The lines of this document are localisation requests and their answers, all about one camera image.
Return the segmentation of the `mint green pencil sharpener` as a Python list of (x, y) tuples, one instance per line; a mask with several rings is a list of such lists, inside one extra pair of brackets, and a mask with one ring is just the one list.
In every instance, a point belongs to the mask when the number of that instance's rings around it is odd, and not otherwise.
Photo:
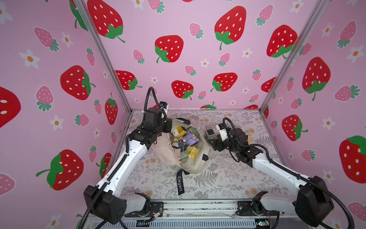
[(205, 138), (207, 140), (207, 142), (212, 142), (217, 140), (217, 134), (215, 133), (215, 131), (213, 129), (207, 129), (205, 131)]

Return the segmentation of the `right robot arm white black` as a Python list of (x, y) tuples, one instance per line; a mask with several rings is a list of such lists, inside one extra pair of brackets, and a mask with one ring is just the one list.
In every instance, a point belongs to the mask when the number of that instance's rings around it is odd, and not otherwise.
[(238, 129), (219, 124), (219, 135), (209, 142), (214, 150), (227, 149), (235, 154), (237, 162), (262, 171), (284, 185), (292, 192), (291, 196), (276, 196), (267, 191), (261, 191), (252, 199), (253, 211), (259, 215), (265, 211), (278, 211), (298, 216), (311, 227), (328, 228), (323, 221), (334, 209), (337, 203), (346, 215), (348, 228), (355, 228), (353, 217), (347, 206), (331, 193), (325, 181), (318, 177), (307, 177), (284, 165), (275, 162), (266, 147), (260, 144), (244, 145), (245, 133), (238, 134)]

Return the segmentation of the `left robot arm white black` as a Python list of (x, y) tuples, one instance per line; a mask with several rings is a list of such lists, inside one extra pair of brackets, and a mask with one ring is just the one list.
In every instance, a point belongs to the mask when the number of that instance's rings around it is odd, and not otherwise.
[(133, 171), (140, 158), (157, 141), (161, 133), (169, 133), (172, 120), (167, 119), (160, 124), (142, 122), (131, 134), (126, 137), (126, 148), (111, 170), (95, 186), (88, 186), (84, 191), (87, 210), (79, 224), (84, 228), (87, 218), (93, 214), (101, 219), (99, 227), (109, 222), (117, 224), (123, 216), (128, 214), (147, 216), (150, 214), (150, 197), (143, 193), (135, 193), (121, 198), (127, 178)]

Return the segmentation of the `cream canvas tote bag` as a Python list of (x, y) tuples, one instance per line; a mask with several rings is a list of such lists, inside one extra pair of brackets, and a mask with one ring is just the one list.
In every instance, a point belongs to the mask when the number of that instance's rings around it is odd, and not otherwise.
[[(188, 158), (186, 152), (180, 152), (179, 149), (172, 147), (171, 143), (176, 141), (184, 141), (184, 137), (177, 138), (174, 137), (173, 131), (178, 127), (182, 126), (187, 130), (188, 133), (193, 133), (199, 138), (199, 142), (194, 145), (198, 148), (198, 152), (194, 159)], [(172, 129), (170, 133), (162, 133), (157, 137), (157, 142), (151, 146), (154, 153), (157, 155), (159, 160), (170, 166), (179, 166), (180, 169), (176, 174), (176, 185), (178, 195), (182, 195), (185, 192), (185, 187), (183, 183), (183, 175), (198, 174), (202, 171), (205, 162), (209, 159), (209, 144), (205, 139), (205, 135), (202, 133), (200, 128), (191, 124), (187, 119), (176, 118), (172, 120)]]

